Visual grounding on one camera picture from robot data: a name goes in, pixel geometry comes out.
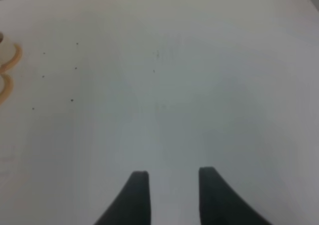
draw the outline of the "white surface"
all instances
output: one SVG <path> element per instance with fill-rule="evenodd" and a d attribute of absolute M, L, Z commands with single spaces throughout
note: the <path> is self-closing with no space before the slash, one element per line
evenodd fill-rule
<path fill-rule="evenodd" d="M 92 225 L 134 170 L 154 225 L 199 224 L 200 166 L 273 224 L 318 224 L 309 0 L 4 0 L 0 18 L 24 52 L 0 108 L 2 224 Z"/>

